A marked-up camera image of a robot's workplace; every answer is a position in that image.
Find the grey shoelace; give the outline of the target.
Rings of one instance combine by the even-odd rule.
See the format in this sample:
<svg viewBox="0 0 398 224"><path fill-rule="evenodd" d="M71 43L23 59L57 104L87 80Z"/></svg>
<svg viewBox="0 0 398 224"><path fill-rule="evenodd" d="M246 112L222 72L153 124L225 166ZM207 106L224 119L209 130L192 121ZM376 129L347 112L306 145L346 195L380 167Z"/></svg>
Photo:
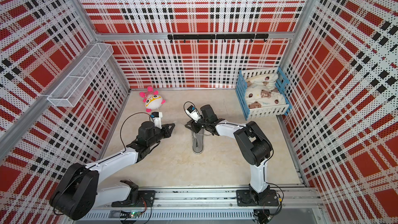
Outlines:
<svg viewBox="0 0 398 224"><path fill-rule="evenodd" d="M198 149L199 147L204 146L204 138L205 138L206 136L213 136L213 134L210 133L210 132L209 132L208 130L206 130L206 129L200 130L199 133L197 133L197 134L193 133L193 134L192 134L193 147L194 147L195 149Z"/></svg>

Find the grey canvas sneaker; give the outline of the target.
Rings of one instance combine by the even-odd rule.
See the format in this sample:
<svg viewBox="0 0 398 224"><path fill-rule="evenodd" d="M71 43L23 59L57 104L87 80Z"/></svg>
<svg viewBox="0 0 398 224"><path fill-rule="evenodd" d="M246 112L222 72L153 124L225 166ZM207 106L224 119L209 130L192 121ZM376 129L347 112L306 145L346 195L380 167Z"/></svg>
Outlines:
<svg viewBox="0 0 398 224"><path fill-rule="evenodd" d="M192 149L195 154L201 154L204 150L204 130L200 130L199 133L192 132Z"/></svg>

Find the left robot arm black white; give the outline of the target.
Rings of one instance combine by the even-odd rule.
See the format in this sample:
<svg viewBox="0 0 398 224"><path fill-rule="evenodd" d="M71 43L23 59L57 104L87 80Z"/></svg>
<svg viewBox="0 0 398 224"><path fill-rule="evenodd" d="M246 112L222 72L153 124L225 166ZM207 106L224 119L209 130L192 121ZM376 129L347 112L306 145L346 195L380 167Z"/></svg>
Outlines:
<svg viewBox="0 0 398 224"><path fill-rule="evenodd" d="M92 208L108 203L121 206L139 203L139 187L130 180L121 180L108 187L100 185L116 172L142 161L162 139L172 136L174 128L173 123L156 125L145 121L139 127L136 139L122 151L97 162L71 165L49 200L53 212L79 220Z"/></svg>

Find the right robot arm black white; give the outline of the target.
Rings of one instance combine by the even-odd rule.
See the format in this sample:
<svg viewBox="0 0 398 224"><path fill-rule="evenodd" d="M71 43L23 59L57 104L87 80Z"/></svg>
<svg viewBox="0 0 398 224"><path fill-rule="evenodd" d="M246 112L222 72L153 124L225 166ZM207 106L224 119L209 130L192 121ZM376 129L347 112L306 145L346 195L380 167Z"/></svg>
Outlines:
<svg viewBox="0 0 398 224"><path fill-rule="evenodd" d="M190 118L185 127L192 133L192 149L195 154L204 150L204 131L237 142L243 158L250 164L250 203L262 204L266 197L275 193L267 182L267 162L273 155L273 147L257 123L251 121L238 124L218 118L210 105L204 105L199 110L191 105L184 112Z"/></svg>

